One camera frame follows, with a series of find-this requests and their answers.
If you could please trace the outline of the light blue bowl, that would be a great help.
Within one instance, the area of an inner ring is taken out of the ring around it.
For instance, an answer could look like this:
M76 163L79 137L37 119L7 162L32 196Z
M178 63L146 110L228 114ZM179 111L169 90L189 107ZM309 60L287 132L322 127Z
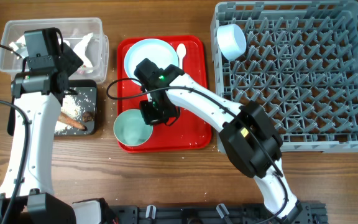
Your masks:
M247 48L245 35L237 24L220 26L217 29L217 41L221 53L229 61L239 58Z

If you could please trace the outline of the brown food scrap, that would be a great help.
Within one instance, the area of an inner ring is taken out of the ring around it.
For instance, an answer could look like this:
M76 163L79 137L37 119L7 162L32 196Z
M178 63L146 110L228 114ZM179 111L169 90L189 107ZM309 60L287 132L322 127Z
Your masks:
M85 111L82 115L83 122L87 123L90 121L94 121L95 119L95 113L94 111Z

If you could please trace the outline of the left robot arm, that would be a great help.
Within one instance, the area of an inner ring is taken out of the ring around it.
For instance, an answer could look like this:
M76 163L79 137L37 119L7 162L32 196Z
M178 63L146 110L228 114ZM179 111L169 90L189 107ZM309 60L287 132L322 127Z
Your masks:
M0 186L0 223L114 223L103 198L69 205L53 194L55 125L83 62L55 27L24 33L28 56L11 83L14 135L7 173Z

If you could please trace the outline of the mint green bowl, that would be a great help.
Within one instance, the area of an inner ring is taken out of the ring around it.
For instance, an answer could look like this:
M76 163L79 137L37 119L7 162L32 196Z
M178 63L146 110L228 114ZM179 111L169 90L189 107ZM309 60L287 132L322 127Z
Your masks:
M153 132L153 126L145 123L140 110L130 109L117 116L113 131L120 143L135 147L149 140Z

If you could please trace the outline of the white napkin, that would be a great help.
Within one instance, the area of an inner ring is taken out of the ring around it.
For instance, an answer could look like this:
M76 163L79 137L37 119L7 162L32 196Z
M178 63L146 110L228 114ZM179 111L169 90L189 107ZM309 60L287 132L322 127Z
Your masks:
M88 47L88 44L93 37L93 33L89 33L87 35L84 35L83 38L73 46L74 53L79 56L80 59L83 61L83 65L77 70L78 73L84 74L84 73L91 73L93 70L82 70L82 68L88 68L93 67L92 62L89 60L89 58L86 56L86 49ZM22 35L19 39L17 39L15 42L11 42L9 46L17 52L22 58L25 58L28 56L27 47L25 43L25 37Z

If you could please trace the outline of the white rice pile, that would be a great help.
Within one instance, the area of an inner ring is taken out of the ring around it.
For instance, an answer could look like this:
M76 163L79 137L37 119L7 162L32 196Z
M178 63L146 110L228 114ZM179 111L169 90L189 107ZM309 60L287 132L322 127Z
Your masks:
M77 102L77 97L73 95L66 96L63 99L61 112L67 114L70 118L80 122L79 119L81 116L82 109ZM76 129L76 128L57 121L55 126L55 134L62 133L64 131L68 131L71 129Z

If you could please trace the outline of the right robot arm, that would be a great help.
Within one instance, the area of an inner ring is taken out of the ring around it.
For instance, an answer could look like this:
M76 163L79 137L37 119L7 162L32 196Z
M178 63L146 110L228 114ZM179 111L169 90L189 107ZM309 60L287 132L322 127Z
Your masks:
M225 153L242 174L253 178L271 219L292 223L301 212L282 169L283 141L265 110L256 102L246 105L218 96L198 84L178 66L159 68L148 58L129 80L140 84L141 113L146 124L166 123L186 109L211 125L219 134Z

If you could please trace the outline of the brown carrot stick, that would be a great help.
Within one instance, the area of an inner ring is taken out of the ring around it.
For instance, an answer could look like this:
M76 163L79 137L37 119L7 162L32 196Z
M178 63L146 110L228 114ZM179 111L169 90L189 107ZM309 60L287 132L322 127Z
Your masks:
M58 121L61 123L64 123L66 125L72 126L76 129L82 130L82 131L86 131L87 127L83 124L81 124L80 122L70 118L67 114L61 112L59 117L58 117Z

